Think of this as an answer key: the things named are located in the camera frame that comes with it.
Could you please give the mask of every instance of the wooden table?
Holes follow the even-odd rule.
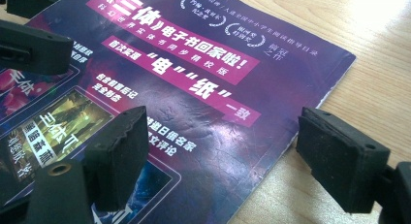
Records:
[[[390,148],[392,167],[411,161],[411,0],[242,1],[356,54],[322,109]],[[344,213],[292,146],[231,223],[377,223],[380,209]]]

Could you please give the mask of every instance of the screw hole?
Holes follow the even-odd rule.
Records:
[[[55,165],[54,167],[52,167],[48,171],[48,174],[50,176],[60,176],[60,175],[63,175],[65,173],[69,172],[70,169],[72,169],[72,165],[66,164],[66,163],[61,163],[61,164],[58,164],[58,165]]]

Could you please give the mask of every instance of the dark purple background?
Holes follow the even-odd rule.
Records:
[[[91,86],[96,83],[97,75],[106,74],[139,92],[134,100],[123,99],[119,103],[106,98],[108,104],[120,111],[145,105],[150,117],[197,145],[193,152],[180,147],[172,157],[151,147],[150,153],[179,172],[182,180],[143,223],[227,222],[296,135],[301,108],[316,107],[355,60],[350,52],[237,0],[219,2],[253,16],[272,29],[298,38],[305,45],[316,48],[319,54],[312,56],[289,48],[279,38],[242,22],[241,25],[265,34],[267,38],[264,46],[249,48],[238,38],[224,33],[225,26],[240,22],[233,16],[226,15],[226,24],[215,28],[208,25],[209,21],[202,21],[192,12],[182,10],[180,0],[143,0],[159,10],[168,21],[261,61],[238,85],[231,85],[132,36],[85,6],[87,1],[63,0],[29,23],[69,36],[94,51],[86,65],[73,61],[82,69],[80,75],[56,94],[49,95],[48,99],[78,84],[104,100],[104,96]],[[214,8],[204,0],[198,1],[203,7]],[[222,9],[215,11],[224,14]],[[104,48],[101,42],[111,35],[144,52],[157,51],[182,67],[196,70],[202,78],[227,87],[233,93],[233,99],[262,115],[250,128],[222,120],[221,112]],[[289,48],[288,55],[280,61],[264,54],[273,42]],[[33,109],[41,108],[39,104]],[[15,122],[10,120],[2,127],[10,128]]]

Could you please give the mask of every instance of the purple magazine cover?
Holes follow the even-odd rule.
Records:
[[[135,192],[125,210],[94,210],[96,223],[226,223],[297,134],[301,108],[319,106],[355,60],[238,0],[62,0],[28,24],[76,42],[69,75],[48,92],[20,94],[34,75],[13,83],[24,103],[0,125],[2,205],[31,189],[32,140],[16,141],[27,123],[56,125],[66,109],[61,123],[83,127],[67,156],[80,159],[94,134],[84,129],[105,123],[88,112],[109,121],[147,107],[150,153]]]

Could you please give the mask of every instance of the black plastic bracket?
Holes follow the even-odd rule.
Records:
[[[42,75],[69,69],[72,39],[4,20],[0,33],[1,66]]]
[[[84,159],[65,159],[36,172],[33,193],[0,209],[0,223],[93,223],[91,205],[118,211],[148,156],[145,107],[119,114],[87,145]]]
[[[299,123],[297,152],[344,211],[369,213],[377,201],[387,219],[411,223],[410,163],[392,169],[388,148],[329,112],[303,108]]]
[[[0,0],[9,14],[31,18],[58,0]]]

